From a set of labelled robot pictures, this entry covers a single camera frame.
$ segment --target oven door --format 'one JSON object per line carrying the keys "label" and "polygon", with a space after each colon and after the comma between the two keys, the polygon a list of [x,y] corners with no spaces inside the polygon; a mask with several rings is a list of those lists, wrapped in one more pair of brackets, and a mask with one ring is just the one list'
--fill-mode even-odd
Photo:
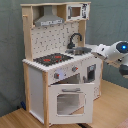
{"label": "oven door", "polygon": [[79,20],[82,18],[82,4],[67,5],[67,20]]}
{"label": "oven door", "polygon": [[92,123],[94,84],[57,84],[49,87],[51,124]]}

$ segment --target microwave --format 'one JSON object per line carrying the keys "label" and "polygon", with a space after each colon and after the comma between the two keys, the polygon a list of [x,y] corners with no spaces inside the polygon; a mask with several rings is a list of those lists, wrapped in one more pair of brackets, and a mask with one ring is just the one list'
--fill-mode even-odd
{"label": "microwave", "polygon": [[89,4],[67,5],[67,21],[88,19]]}

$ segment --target oven handle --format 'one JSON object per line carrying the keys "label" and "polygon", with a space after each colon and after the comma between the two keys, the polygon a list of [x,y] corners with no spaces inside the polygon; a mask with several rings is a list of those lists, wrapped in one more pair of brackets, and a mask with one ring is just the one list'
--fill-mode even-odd
{"label": "oven handle", "polygon": [[62,92],[78,92],[78,93],[82,93],[79,92],[80,88],[76,88],[76,89],[62,89]]}
{"label": "oven handle", "polygon": [[68,19],[71,19],[71,17],[72,17],[72,7],[68,6],[68,10],[70,11],[70,15],[68,16]]}

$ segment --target gray wall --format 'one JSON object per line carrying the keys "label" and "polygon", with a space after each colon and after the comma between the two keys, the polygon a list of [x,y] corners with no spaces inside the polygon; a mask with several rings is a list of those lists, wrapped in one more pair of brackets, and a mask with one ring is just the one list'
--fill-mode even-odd
{"label": "gray wall", "polygon": [[[20,4],[43,2],[60,0],[0,0],[0,116],[14,111],[21,101],[25,101],[22,66],[25,55]],[[111,45],[119,40],[128,40],[127,0],[91,2],[86,43]],[[103,79],[128,87],[127,80],[121,77],[118,69],[106,64]]]}

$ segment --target oven window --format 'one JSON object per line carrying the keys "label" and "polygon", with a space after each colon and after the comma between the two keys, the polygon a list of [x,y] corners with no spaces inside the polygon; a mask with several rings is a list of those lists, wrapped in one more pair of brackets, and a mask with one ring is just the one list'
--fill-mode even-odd
{"label": "oven window", "polygon": [[72,7],[72,17],[80,16],[81,7]]}
{"label": "oven window", "polygon": [[60,94],[57,96],[57,114],[77,115],[84,114],[84,94]]}

